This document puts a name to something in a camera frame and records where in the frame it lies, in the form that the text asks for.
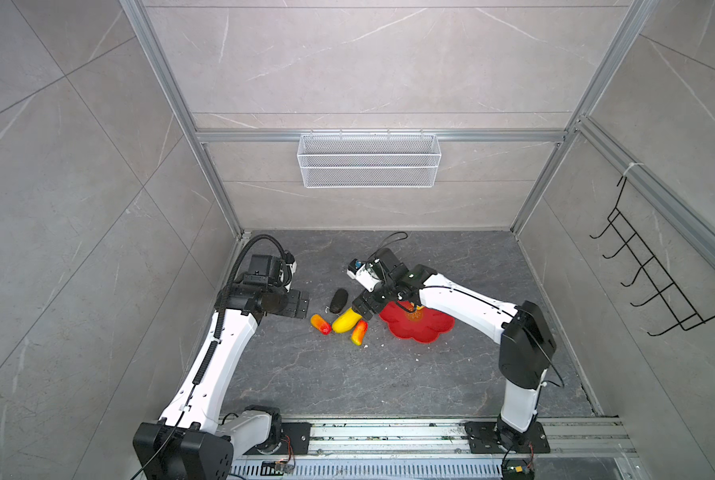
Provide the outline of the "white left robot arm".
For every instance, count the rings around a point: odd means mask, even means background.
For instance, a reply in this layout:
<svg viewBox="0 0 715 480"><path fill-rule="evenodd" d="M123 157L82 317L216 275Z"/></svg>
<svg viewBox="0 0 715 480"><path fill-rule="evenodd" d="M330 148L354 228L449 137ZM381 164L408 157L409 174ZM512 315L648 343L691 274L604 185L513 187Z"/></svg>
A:
<svg viewBox="0 0 715 480"><path fill-rule="evenodd" d="M226 479L249 451L284 444L278 408L252 405L227 422L221 414L239 361L267 315L302 319L310 298L292 288L296 260L275 237L242 248L220 290L208 333L187 378L156 422L142 423L133 446L140 479Z"/></svg>

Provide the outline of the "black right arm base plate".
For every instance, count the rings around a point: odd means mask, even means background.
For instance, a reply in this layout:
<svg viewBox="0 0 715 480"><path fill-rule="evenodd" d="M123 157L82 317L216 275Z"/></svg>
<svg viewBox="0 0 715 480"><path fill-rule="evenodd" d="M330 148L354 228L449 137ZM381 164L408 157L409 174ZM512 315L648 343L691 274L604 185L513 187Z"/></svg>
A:
<svg viewBox="0 0 715 480"><path fill-rule="evenodd" d="M507 423L468 421L463 424L469 450L473 454L548 454L551 452L547 434L541 422L534 421L526 432L519 432Z"/></svg>

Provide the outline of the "red flower-shaped fruit bowl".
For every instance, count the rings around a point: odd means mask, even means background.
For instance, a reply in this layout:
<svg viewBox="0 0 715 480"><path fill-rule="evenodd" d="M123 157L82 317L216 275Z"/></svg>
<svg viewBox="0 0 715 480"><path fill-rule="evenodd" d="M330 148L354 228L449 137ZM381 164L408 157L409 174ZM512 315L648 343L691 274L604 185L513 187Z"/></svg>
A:
<svg viewBox="0 0 715 480"><path fill-rule="evenodd" d="M411 302L387 304L379 318L387 323L393 336L425 344L435 342L455 327L453 316Z"/></svg>

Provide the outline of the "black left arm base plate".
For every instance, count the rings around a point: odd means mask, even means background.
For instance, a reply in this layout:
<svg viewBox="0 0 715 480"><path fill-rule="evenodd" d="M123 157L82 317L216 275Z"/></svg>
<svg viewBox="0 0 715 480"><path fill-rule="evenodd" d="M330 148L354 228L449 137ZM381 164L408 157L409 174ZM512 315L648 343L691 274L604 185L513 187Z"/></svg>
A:
<svg viewBox="0 0 715 480"><path fill-rule="evenodd" d="M283 455L288 457L306 455L309 452L311 443L311 432L313 424L308 422L283 422L279 433L275 433L273 440L263 445L257 446L246 452L247 455Z"/></svg>

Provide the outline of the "dark fake avocado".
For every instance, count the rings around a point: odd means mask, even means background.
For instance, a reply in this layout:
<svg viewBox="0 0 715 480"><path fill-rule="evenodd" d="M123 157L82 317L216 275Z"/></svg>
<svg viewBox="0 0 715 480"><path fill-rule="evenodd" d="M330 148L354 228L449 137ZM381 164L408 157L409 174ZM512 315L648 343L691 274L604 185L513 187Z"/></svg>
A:
<svg viewBox="0 0 715 480"><path fill-rule="evenodd" d="M331 314L342 313L349 302L349 292L345 288L339 288L333 295L328 307Z"/></svg>

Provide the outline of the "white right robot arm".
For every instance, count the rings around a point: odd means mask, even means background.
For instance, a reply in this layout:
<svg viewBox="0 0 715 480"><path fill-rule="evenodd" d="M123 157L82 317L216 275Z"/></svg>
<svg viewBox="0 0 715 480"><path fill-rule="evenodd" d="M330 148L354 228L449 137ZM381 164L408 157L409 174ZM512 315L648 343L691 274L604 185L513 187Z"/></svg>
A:
<svg viewBox="0 0 715 480"><path fill-rule="evenodd" d="M495 300L467 289L437 270L409 268L389 248L369 259L353 260L348 274L363 286L351 312L369 320L383 308L407 302L447 314L485 334L499 345L499 371L505 378L505 397L497 418L497 432L518 438L533 427L547 370L554 368L557 342L537 304Z"/></svg>

